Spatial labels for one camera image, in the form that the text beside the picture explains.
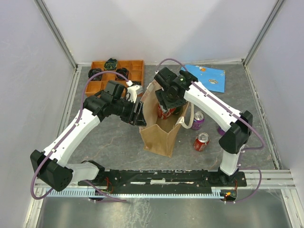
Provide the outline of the brown canvas tote bag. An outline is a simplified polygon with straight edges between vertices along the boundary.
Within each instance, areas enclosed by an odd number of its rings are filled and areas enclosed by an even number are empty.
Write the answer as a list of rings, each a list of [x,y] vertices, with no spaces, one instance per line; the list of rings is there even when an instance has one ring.
[[[159,102],[155,94],[158,89],[161,89],[161,86],[153,80],[149,83],[141,98],[146,126],[140,127],[140,134],[145,150],[171,157],[178,131],[182,126],[179,121],[186,116],[189,103],[183,105],[178,114],[172,114],[167,119],[161,119],[158,117]]]

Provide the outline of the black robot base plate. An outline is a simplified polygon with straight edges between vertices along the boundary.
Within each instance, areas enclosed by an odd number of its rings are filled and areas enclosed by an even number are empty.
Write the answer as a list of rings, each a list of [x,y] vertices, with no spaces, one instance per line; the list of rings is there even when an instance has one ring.
[[[108,170],[90,181],[96,187],[106,187],[113,194],[207,194],[212,187],[245,187],[244,172],[231,178],[208,170],[135,171]]]

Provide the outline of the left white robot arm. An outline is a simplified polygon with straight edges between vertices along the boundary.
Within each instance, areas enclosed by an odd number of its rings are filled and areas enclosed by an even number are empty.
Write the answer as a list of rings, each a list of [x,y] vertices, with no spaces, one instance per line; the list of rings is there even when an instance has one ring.
[[[69,164],[68,160],[88,133],[110,115],[120,117],[127,124],[146,125],[143,103],[137,101],[143,88],[130,81],[126,84],[111,80],[104,90],[87,97],[59,137],[42,152],[35,150],[30,155],[36,177],[56,191],[62,191],[72,182],[90,180],[94,185],[104,182],[103,166],[94,161]]]

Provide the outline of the purple Fanta can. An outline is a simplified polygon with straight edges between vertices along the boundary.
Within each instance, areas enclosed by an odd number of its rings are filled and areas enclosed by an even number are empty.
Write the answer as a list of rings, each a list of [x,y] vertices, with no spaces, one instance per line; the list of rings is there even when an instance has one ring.
[[[223,136],[225,134],[225,131],[222,130],[221,127],[218,127],[217,131],[221,136]]]

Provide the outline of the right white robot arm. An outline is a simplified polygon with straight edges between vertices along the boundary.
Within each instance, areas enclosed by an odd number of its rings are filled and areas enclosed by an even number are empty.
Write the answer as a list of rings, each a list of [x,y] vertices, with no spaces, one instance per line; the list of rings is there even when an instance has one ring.
[[[161,86],[155,92],[161,108],[169,110],[190,102],[209,115],[224,131],[219,144],[224,150],[218,181],[228,186],[235,181],[239,154],[251,135],[252,114],[230,107],[212,94],[187,71],[176,75],[167,67],[156,72],[154,79]]]

